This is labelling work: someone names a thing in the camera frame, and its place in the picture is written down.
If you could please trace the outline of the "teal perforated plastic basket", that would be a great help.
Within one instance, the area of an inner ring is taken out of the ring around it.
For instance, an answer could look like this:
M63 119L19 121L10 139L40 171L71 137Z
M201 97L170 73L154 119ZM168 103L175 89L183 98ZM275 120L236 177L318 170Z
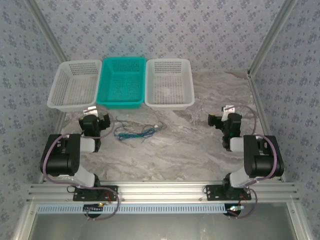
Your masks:
M107 109L138 109L145 99L146 62L137 56L105 58L96 103Z

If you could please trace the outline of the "white perforated plastic basket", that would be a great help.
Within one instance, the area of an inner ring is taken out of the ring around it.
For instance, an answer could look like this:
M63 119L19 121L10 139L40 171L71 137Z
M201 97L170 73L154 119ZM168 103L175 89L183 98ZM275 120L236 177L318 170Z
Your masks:
M195 103L190 61L156 58L146 62L144 102L154 111L182 111Z
M96 104L102 72L98 59L62 62L56 71L47 106L61 112L79 112Z

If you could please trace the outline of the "small black circuit board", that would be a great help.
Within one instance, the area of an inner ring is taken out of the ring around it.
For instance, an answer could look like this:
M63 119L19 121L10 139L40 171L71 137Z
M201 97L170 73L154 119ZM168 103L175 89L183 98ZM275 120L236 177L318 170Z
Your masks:
M224 215L228 217L238 217L241 211L245 208L244 206L237 204L225 204L224 206L226 210L226 213L224 213Z
M84 204L82 207L82 211L84 213L100 213L104 209L103 203L94 203L94 204Z

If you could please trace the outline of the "grey metal lower shelf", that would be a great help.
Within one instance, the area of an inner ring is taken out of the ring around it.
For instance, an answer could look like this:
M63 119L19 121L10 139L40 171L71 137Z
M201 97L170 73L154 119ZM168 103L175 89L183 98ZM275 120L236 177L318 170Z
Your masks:
M314 240L293 203L248 204L242 219L207 211L144 214L128 204L110 219L89 221L76 209L71 204L27 205L12 240Z

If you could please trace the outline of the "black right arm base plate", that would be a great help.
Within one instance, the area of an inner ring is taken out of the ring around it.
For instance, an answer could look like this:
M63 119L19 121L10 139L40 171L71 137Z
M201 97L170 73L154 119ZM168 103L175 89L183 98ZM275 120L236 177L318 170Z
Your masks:
M251 200L252 196L242 188L225 187L222 185L206 185L205 194L208 201L240 201Z

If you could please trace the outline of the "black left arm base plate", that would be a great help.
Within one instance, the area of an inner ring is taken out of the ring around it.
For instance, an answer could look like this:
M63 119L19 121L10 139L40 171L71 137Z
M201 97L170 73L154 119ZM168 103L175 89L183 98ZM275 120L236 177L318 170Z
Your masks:
M102 189L84 189L76 188L73 192L73 201L75 202L115 202L116 196L112 192L118 193L117 185L102 185Z

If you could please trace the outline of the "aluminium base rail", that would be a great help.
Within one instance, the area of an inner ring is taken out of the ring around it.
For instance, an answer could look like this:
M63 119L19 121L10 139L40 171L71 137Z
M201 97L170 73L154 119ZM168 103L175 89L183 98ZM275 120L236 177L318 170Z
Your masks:
M199 203L206 202L205 186L221 185L221 181L124 181L106 180L106 186L118 186L118 195L124 203ZM298 186L292 182L266 180L251 186L260 203L298 202ZM64 184L48 181L31 184L25 197L34 203L71 203L73 194Z

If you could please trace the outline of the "aluminium corner post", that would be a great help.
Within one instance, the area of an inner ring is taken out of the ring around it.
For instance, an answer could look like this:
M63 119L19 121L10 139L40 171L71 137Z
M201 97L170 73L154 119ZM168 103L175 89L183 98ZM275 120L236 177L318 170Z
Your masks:
M44 14L39 8L36 0L23 0L28 7L30 13L32 14L35 22L38 24L41 32L46 38L48 44L50 45L52 51L56 55L57 59L62 63L67 61L67 57L61 48L57 38L55 37L53 31L51 30Z
M266 55L268 54L271 46L273 45L274 41L276 40L279 32L282 30L284 24L286 23L290 13L292 12L293 8L295 7L298 0L284 0L282 5L279 8L257 54L255 55L254 59L250 67L248 68L248 76L253 79L256 75L259 67L263 63Z

